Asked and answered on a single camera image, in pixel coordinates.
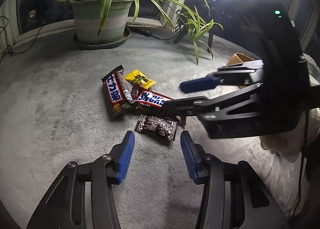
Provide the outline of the right hand in white glove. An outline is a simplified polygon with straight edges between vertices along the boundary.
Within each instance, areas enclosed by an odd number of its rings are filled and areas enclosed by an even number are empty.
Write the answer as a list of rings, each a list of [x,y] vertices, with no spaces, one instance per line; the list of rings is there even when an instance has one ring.
[[[302,113],[298,125],[291,131],[280,134],[260,136],[260,144],[264,150],[271,154],[278,153],[286,161],[295,162],[304,141],[305,114]],[[308,146],[319,135],[319,108],[309,111],[309,126],[307,134]]]

